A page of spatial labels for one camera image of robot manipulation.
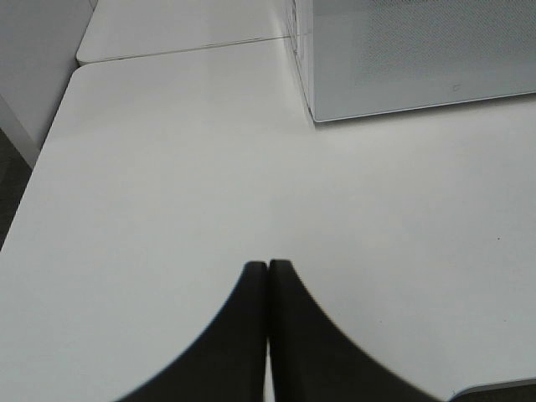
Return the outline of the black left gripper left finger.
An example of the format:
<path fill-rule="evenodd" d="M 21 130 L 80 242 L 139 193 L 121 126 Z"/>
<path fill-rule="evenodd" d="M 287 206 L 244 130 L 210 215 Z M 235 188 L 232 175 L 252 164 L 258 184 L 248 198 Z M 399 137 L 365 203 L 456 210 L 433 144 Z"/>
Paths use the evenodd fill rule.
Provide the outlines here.
<path fill-rule="evenodd" d="M 262 401 L 268 268 L 245 264 L 213 321 L 179 357 L 123 401 Z"/>

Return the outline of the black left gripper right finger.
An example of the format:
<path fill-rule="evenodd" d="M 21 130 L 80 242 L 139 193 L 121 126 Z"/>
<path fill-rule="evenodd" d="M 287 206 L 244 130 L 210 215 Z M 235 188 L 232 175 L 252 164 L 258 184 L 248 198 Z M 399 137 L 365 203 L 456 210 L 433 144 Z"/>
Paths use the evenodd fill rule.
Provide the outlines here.
<path fill-rule="evenodd" d="M 277 401 L 432 401 L 352 343 L 289 260 L 268 269 L 268 339 Z"/>

